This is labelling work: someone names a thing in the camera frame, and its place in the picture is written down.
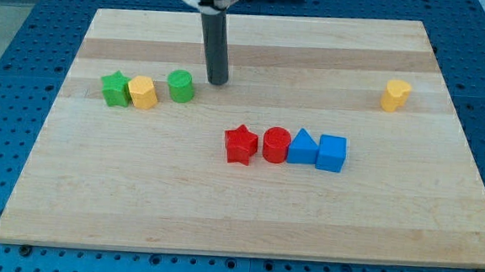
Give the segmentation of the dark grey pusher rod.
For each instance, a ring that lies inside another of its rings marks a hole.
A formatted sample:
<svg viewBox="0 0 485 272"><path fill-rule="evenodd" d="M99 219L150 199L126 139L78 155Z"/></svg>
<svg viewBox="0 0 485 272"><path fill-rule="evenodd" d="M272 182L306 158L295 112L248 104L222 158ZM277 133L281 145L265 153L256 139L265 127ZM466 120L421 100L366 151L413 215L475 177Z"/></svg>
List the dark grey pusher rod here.
<svg viewBox="0 0 485 272"><path fill-rule="evenodd" d="M205 49L206 76L216 86L226 84L229 74L227 42L227 14L201 14L202 34Z"/></svg>

